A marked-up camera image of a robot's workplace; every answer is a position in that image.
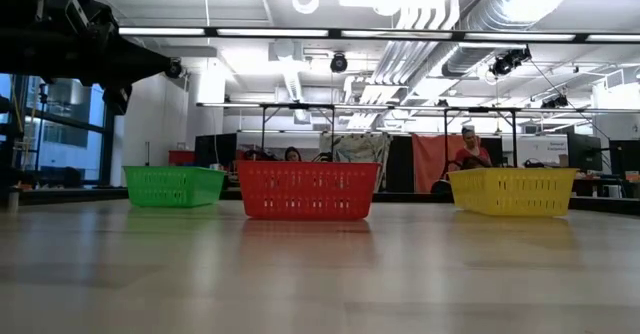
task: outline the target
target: wooden floor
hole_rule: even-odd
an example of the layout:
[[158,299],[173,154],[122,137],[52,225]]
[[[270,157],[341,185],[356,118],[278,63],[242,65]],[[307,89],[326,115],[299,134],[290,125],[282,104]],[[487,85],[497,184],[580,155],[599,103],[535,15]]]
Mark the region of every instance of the wooden floor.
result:
[[246,220],[126,201],[0,218],[0,333],[640,333],[640,220],[375,204]]

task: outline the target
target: orange curtain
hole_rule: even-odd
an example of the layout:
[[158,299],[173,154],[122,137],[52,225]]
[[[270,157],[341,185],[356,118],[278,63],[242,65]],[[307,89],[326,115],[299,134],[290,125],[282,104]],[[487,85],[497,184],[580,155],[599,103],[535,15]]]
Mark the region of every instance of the orange curtain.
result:
[[[444,169],[444,135],[426,137],[412,135],[413,168],[416,193],[430,193],[433,183],[440,179]],[[464,148],[461,135],[449,135],[449,160],[453,160],[458,150]]]

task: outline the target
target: woman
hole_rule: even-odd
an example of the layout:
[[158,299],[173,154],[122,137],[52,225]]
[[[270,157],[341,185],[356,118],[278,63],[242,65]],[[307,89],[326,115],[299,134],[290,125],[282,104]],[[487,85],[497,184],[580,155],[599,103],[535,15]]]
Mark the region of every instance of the woman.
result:
[[285,161],[302,161],[302,155],[298,149],[294,147],[288,147],[284,152],[284,160]]
[[462,129],[464,148],[458,150],[455,161],[462,169],[473,169],[491,166],[489,152],[478,145],[475,131],[469,128]]

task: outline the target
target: basket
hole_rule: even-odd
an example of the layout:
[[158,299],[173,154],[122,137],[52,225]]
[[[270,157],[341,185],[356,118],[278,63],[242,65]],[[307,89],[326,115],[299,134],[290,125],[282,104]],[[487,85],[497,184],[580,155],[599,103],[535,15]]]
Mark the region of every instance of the basket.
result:
[[142,207],[193,208],[220,198],[225,173],[195,167],[125,167],[129,200]]
[[457,207],[488,215],[563,216],[575,169],[473,169],[450,172]]
[[377,163],[240,161],[248,216],[284,220],[358,220],[369,215]]

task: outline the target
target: yellow basket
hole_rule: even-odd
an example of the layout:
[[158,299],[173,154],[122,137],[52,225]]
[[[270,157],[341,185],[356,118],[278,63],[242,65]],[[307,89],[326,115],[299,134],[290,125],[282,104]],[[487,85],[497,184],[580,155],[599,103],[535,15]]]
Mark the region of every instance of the yellow basket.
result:
[[487,215],[563,216],[576,169],[490,168],[449,173],[456,206]]

